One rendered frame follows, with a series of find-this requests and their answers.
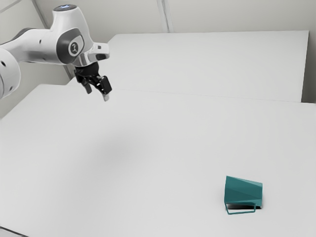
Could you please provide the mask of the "teal faceted mug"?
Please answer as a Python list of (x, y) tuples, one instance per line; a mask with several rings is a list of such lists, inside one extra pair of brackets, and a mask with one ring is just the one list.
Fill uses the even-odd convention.
[[(245, 180), (232, 176), (226, 176), (224, 189), (224, 205), (228, 215), (255, 213), (262, 207), (263, 184), (260, 182)], [(250, 206), (251, 211), (230, 212), (228, 205)]]

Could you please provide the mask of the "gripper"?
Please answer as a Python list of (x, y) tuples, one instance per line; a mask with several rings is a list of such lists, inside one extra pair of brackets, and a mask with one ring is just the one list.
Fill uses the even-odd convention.
[(81, 83), (85, 88), (87, 94), (92, 92), (89, 81), (85, 77), (95, 77), (94, 87), (102, 94), (104, 101), (109, 100), (109, 93), (112, 91), (112, 86), (109, 82), (107, 76), (99, 75), (99, 63), (94, 62), (90, 65), (83, 67), (75, 67), (74, 69), (75, 77), (78, 83)]

